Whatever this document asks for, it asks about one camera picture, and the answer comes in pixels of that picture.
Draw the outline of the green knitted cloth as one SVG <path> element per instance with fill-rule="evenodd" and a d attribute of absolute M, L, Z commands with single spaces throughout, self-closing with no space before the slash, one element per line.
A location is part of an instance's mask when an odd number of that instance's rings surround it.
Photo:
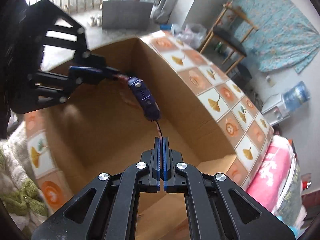
<path fill-rule="evenodd" d="M 29 211 L 48 216 L 46 204 L 40 200 L 40 191 L 31 179 L 26 179 L 19 190 L 1 193 L 1 200 L 9 213 L 26 216 Z"/>

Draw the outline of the purple kids smartwatch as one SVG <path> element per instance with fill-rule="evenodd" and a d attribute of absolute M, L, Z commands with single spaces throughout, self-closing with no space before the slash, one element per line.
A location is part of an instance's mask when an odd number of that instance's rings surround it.
<path fill-rule="evenodd" d="M 158 123 L 161 118 L 161 111 L 145 82 L 137 77 L 128 77 L 124 74 L 118 74 L 116 77 L 131 90 L 133 96 L 143 110 L 145 118 L 156 124 L 160 141 L 163 141 L 163 135 Z"/>

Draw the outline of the blue water jug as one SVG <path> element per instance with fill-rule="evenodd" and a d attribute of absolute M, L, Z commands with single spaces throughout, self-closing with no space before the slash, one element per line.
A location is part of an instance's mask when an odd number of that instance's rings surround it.
<path fill-rule="evenodd" d="M 282 94 L 284 106 L 288 112 L 294 112 L 311 98 L 310 92 L 303 81 Z"/>

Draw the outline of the white fluffy blanket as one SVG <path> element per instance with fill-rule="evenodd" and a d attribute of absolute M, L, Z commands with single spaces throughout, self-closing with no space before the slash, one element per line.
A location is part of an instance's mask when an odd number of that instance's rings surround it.
<path fill-rule="evenodd" d="M 22 183 L 26 179 L 32 180 L 32 177 L 33 171 L 27 151 L 25 122 L 22 122 L 8 139 L 1 140 L 1 193 L 19 190 Z M 1 200 L 9 216 L 27 239 L 31 239 L 33 231 L 52 214 L 42 191 L 40 189 L 39 191 L 40 200 L 46 204 L 48 209 L 47 217 L 38 215 L 33 211 L 29 211 L 26 216 L 9 213 Z"/>

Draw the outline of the white shoes pair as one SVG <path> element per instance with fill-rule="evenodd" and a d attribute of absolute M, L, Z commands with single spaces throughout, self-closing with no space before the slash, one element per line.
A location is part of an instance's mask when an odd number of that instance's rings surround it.
<path fill-rule="evenodd" d="M 92 16 L 89 20 L 90 27 L 101 27 L 102 26 L 102 17 L 101 16 Z"/>

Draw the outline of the brown cardboard box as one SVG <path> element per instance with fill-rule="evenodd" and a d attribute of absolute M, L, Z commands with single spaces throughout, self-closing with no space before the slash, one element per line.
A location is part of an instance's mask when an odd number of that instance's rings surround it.
<path fill-rule="evenodd" d="M 119 81 L 81 85 L 42 111 L 51 153 L 74 197 L 34 239 L 160 239 L 185 224 L 191 239 L 238 239 L 237 211 L 215 178 L 235 152 L 165 59 L 138 38 L 95 50 L 142 79 L 161 110 L 146 120 Z"/>

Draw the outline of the wooden chair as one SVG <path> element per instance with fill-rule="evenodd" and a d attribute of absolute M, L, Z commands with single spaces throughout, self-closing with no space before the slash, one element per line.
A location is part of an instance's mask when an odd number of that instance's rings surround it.
<path fill-rule="evenodd" d="M 197 51 L 202 54 L 207 46 L 210 44 L 212 39 L 217 39 L 222 44 L 225 44 L 228 48 L 231 48 L 231 52 L 228 54 L 228 56 L 224 59 L 222 64 L 226 63 L 231 56 L 234 53 L 237 53 L 239 55 L 239 58 L 226 70 L 225 74 L 229 74 L 235 67 L 238 66 L 238 64 L 247 57 L 246 49 L 244 48 L 244 41 L 246 38 L 249 37 L 251 32 L 258 31 L 259 27 L 255 25 L 248 17 L 247 15 L 242 11 L 240 7 L 234 7 L 233 1 L 226 2 L 223 4 L 223 9 L 219 16 L 217 17 L 216 21 L 208 31 L 208 34 L 202 41 L 201 45 L 197 49 Z M 245 33 L 245 35 L 242 37 L 241 40 L 237 40 L 234 35 L 230 33 L 230 31 L 223 28 L 223 17 L 227 13 L 227 11 L 231 11 L 233 14 L 231 15 L 232 19 L 230 24 L 234 22 L 234 20 L 237 17 L 240 17 L 243 21 L 245 21 L 249 26 L 249 30 Z"/>

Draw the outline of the white plastic bag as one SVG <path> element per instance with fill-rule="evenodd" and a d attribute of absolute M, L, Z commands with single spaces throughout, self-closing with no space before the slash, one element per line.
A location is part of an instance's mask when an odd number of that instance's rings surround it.
<path fill-rule="evenodd" d="M 189 45 L 193 49 L 198 49 L 207 36 L 207 29 L 197 23 L 188 23 L 184 29 L 177 24 L 173 24 L 171 33 L 179 41 Z"/>

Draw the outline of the dark grey cabinet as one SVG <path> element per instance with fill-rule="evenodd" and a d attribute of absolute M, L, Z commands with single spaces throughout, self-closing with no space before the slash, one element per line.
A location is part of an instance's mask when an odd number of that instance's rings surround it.
<path fill-rule="evenodd" d="M 153 3 L 139 0 L 103 0 L 103 29 L 146 30 Z"/>

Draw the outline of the grey curtain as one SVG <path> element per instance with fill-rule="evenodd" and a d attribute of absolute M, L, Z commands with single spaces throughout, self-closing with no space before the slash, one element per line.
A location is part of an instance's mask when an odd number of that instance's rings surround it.
<path fill-rule="evenodd" d="M 152 14 L 152 20 L 156 24 L 167 24 L 171 13 L 178 0 L 160 0 L 159 5 Z"/>

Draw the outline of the ginkgo pattern tablecloth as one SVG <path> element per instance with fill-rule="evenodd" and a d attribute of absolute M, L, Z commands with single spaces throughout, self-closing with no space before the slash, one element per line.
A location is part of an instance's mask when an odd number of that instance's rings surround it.
<path fill-rule="evenodd" d="M 185 162 L 249 187 L 273 129 L 222 70 L 164 31 L 95 52 L 145 82 L 161 110 L 162 133 Z M 111 80 L 81 84 L 66 103 L 29 113 L 25 122 L 31 166 L 53 210 L 99 173 L 138 162 L 158 135 L 127 85 Z"/>

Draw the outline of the pink floral blanket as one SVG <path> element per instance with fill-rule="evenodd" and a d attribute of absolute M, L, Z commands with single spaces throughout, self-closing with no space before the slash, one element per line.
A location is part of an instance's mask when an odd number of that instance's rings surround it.
<path fill-rule="evenodd" d="M 295 164 L 291 144 L 275 135 L 246 192 L 268 211 L 273 211 Z"/>

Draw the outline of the white water dispenser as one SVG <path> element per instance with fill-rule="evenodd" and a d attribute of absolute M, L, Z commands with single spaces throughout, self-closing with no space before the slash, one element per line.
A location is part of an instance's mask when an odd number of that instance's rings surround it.
<path fill-rule="evenodd" d="M 271 126 L 274 126 L 290 117 L 289 111 L 285 107 L 282 94 L 270 96 L 264 102 L 261 112 Z"/>

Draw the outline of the floral teal wall cloth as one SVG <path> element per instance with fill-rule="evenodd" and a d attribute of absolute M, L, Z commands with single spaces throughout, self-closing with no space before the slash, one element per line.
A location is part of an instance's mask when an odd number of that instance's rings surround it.
<path fill-rule="evenodd" d="M 261 72 L 302 72 L 319 52 L 319 32 L 291 0 L 228 0 L 258 27 L 244 41 Z"/>

